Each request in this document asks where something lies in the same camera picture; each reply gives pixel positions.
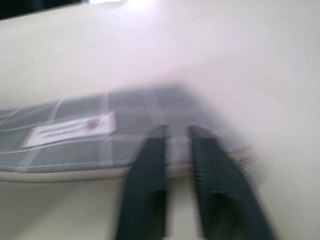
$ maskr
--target grey plaid fabric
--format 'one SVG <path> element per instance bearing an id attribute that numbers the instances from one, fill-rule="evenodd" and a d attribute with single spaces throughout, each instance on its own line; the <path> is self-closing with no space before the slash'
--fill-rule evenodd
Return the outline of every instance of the grey plaid fabric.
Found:
<path id="1" fill-rule="evenodd" d="M 22 148 L 35 126 L 114 112 L 116 132 Z M 0 110 L 0 171 L 64 172 L 128 166 L 159 124 L 169 125 L 169 164 L 189 161 L 186 130 L 197 125 L 215 133 L 232 152 L 243 146 L 186 89 L 166 86 L 111 92 L 39 106 Z"/>

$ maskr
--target white label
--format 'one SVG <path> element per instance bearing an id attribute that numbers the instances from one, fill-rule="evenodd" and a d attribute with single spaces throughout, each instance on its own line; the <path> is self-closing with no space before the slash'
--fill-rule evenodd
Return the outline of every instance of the white label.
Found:
<path id="1" fill-rule="evenodd" d="M 110 112 L 107 115 L 92 116 L 50 125 L 37 126 L 33 129 L 23 147 L 29 148 L 66 139 L 109 135 L 115 130 L 115 114 Z"/>

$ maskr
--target checkered pattern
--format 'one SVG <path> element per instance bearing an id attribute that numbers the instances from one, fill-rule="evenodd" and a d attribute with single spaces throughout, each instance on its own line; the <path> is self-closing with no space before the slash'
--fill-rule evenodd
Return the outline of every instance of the checkered pattern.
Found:
<path id="1" fill-rule="evenodd" d="M 39 125 L 114 112 L 112 135 L 68 139 L 22 148 L 30 131 Z M 111 92 L 40 106 L 0 110 L 0 171 L 62 172 L 127 166 L 155 126 L 170 129 L 168 161 L 189 161 L 189 125 L 209 129 L 229 151 L 242 148 L 219 122 L 183 87 L 168 86 Z"/>

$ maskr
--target black object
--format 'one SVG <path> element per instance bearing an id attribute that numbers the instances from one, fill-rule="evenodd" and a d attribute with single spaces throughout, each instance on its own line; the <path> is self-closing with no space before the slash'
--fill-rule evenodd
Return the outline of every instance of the black object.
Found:
<path id="1" fill-rule="evenodd" d="M 116 240 L 160 240 L 165 235 L 166 128 L 150 133 L 129 170 Z"/>
<path id="2" fill-rule="evenodd" d="M 274 240 L 245 175 L 206 129 L 191 126 L 193 179 L 208 240 Z"/>

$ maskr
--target white table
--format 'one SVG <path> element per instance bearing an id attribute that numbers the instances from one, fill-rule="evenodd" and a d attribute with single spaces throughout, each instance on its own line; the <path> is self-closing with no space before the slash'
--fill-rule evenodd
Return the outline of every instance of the white table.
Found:
<path id="1" fill-rule="evenodd" d="M 302 0 L 129 0 L 3 20 L 0 107 L 185 82 L 252 146 L 261 171 L 257 194 L 283 239 L 315 240 L 318 6 Z M 194 220 L 185 217 L 193 210 L 177 204 L 191 206 L 191 200 L 179 189 L 191 194 L 187 186 L 173 193 L 172 235 L 194 239 Z M 112 239 L 107 229 L 118 190 L 107 181 L 3 185 L 0 232 L 12 231 L 13 240 Z"/>

